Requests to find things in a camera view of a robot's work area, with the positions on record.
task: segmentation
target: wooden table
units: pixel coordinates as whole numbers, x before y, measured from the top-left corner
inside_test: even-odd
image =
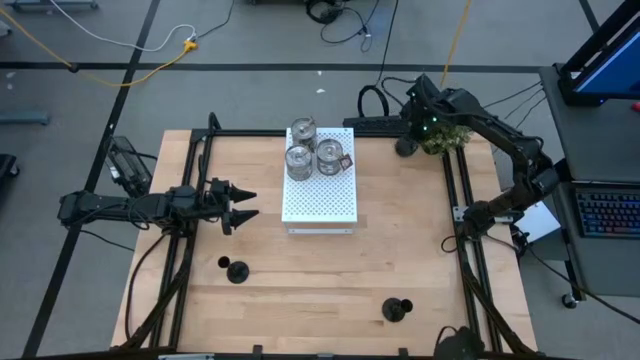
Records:
[[[165,132],[152,192],[180,184],[189,134]],[[354,235],[290,236],[280,219],[284,137],[214,138],[208,178],[228,179],[257,192],[257,198],[235,207],[259,209],[260,215],[233,236],[223,236],[219,224],[200,222],[178,350],[250,353],[260,344],[265,353],[396,355],[406,347],[412,355],[430,355],[443,326],[465,325],[456,255],[440,249],[442,239],[453,234],[442,160],[422,152],[399,158],[393,143],[356,139],[359,218]],[[495,197],[499,187],[488,143],[474,136],[466,156],[474,197]],[[509,240],[505,226],[495,226],[490,234]],[[132,269],[158,237],[158,229],[140,233]],[[145,260],[136,278],[133,329],[156,303],[168,243]],[[535,348],[513,251],[490,241],[484,249],[497,308]],[[221,256],[245,261],[249,279],[231,284],[217,265]],[[382,316],[389,297],[413,302],[413,311],[399,323]],[[123,298],[113,344],[125,340],[124,304]],[[161,344],[167,343],[172,315],[170,305]],[[489,344],[486,331],[482,335]]]

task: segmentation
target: blue monitor screen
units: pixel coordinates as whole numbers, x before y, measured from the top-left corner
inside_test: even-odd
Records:
[[[640,32],[576,88],[580,93],[640,96]]]

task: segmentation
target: yellow cable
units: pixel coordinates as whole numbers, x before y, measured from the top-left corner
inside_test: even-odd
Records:
[[[182,53],[180,55],[178,55],[178,57],[176,57],[175,59],[169,61],[168,63],[166,63],[166,64],[164,64],[162,66],[159,66],[158,68],[156,68],[152,72],[148,73],[142,79],[138,79],[138,80],[132,81],[130,83],[118,84],[118,83],[108,82],[106,80],[100,79],[99,77],[97,77],[97,76],[95,76],[95,75],[93,75],[91,73],[83,73],[83,72],[81,72],[80,75],[82,75],[82,76],[84,76],[84,77],[86,77],[88,79],[91,79],[93,81],[99,82],[99,83],[101,83],[103,85],[106,85],[106,86],[111,86],[111,87],[131,87],[131,86],[134,86],[134,85],[137,85],[137,84],[140,84],[140,83],[143,83],[143,82],[149,80],[149,78],[152,77],[153,75],[155,75],[155,73],[157,73],[158,71],[160,71],[160,70],[162,70],[162,69],[164,69],[164,68],[166,68],[168,66],[171,66],[171,65],[175,64],[176,62],[180,61],[180,59],[182,59],[185,55],[187,55],[187,53],[189,51],[191,51],[191,50],[187,50],[187,47],[188,47],[188,45],[185,46],[185,49],[182,51]]]
[[[9,15],[9,13],[7,13],[1,7],[0,7],[0,14],[2,14],[4,17],[6,17],[7,20],[9,20],[9,22],[11,22],[16,28],[18,28],[18,30],[22,31],[22,33],[24,33],[29,39],[31,39],[31,41],[36,43],[36,45],[40,46],[44,51],[48,52],[49,55],[53,56],[56,60],[58,60],[59,62],[65,64],[69,68],[72,66],[70,62],[68,62],[67,60],[65,60],[62,57],[58,56],[58,54],[54,53],[51,49],[46,47],[43,43],[38,41],[38,39],[36,39],[33,35],[31,35],[27,31],[27,29],[23,28],[22,25],[20,25],[13,17],[11,17],[11,15]]]
[[[61,56],[59,56],[58,54],[53,52],[53,50],[49,49],[46,45],[44,45],[43,43],[38,41],[38,39],[36,39],[33,35],[31,35],[31,33],[29,33],[29,31],[27,31],[27,29],[25,29],[22,25],[20,25],[3,8],[0,8],[0,15],[3,15],[5,18],[7,18],[7,20],[9,20],[9,22],[11,22],[11,24],[13,24],[16,28],[18,28],[18,30],[20,30],[31,41],[36,43],[36,45],[38,45],[40,48],[42,48],[44,51],[46,51],[53,58],[55,58],[56,60],[58,60],[59,62],[61,62],[62,64],[64,64],[68,68],[73,67],[73,64],[71,64],[69,61],[65,60],[64,58],[62,58]],[[91,74],[91,73],[81,72],[80,75],[82,75],[82,76],[84,76],[84,77],[86,77],[88,79],[91,79],[93,81],[96,81],[96,82],[98,82],[100,84],[106,85],[106,86],[111,86],[111,87],[131,87],[131,86],[134,86],[134,85],[137,85],[137,84],[140,84],[140,83],[143,83],[143,82],[149,80],[149,78],[151,78],[153,75],[155,75],[158,71],[175,64],[176,62],[180,61],[180,59],[182,59],[189,52],[191,52],[191,51],[193,51],[193,50],[195,50],[197,48],[198,48],[198,45],[195,42],[186,40],[184,42],[184,50],[182,50],[182,53],[180,55],[178,55],[178,57],[176,57],[175,59],[169,61],[168,63],[166,63],[166,64],[164,64],[162,66],[159,66],[158,68],[156,68],[155,70],[153,70],[152,72],[147,74],[142,79],[139,79],[139,80],[136,80],[136,81],[132,81],[132,82],[126,83],[126,84],[118,84],[118,83],[108,82],[106,80],[103,80],[103,79]]]
[[[462,28],[464,24],[467,22],[467,17],[469,17],[469,8],[471,7],[471,0],[467,0],[467,5],[464,7],[464,13],[460,18],[460,23],[458,24],[458,29],[456,29],[456,36],[453,38],[453,43],[451,44],[451,50],[449,50],[449,57],[447,58],[447,64],[444,66],[444,72],[442,73],[442,79],[440,80],[440,88],[444,86],[444,81],[447,79],[447,74],[449,73],[449,65],[451,65],[451,61],[453,60],[453,54],[456,52],[456,47],[458,46],[458,39],[460,39],[460,35],[462,34]]]

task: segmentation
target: glass jar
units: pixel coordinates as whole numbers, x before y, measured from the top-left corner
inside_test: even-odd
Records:
[[[324,175],[335,175],[340,172],[340,158],[342,145],[334,139],[322,140],[316,151],[318,157],[318,171]]]
[[[311,151],[303,145],[293,145],[285,153],[287,174],[295,181],[307,180],[313,172]]]
[[[296,119],[291,124],[291,137],[294,145],[303,145],[314,152],[317,144],[316,122],[310,118]]]

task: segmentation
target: black clamp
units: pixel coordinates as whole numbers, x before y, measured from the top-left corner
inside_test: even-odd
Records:
[[[380,99],[380,103],[382,104],[384,116],[389,116],[389,101],[387,101],[387,97],[384,96],[382,91],[380,91],[380,89],[378,89],[375,85],[366,85],[360,90],[360,93],[358,94],[358,116],[365,117],[364,112],[362,111],[362,98],[364,97],[364,94],[366,94],[370,90],[378,95],[378,99]]]
[[[409,350],[407,348],[398,348],[398,358],[400,360],[409,360]]]
[[[262,360],[262,345],[253,345],[251,360]]]

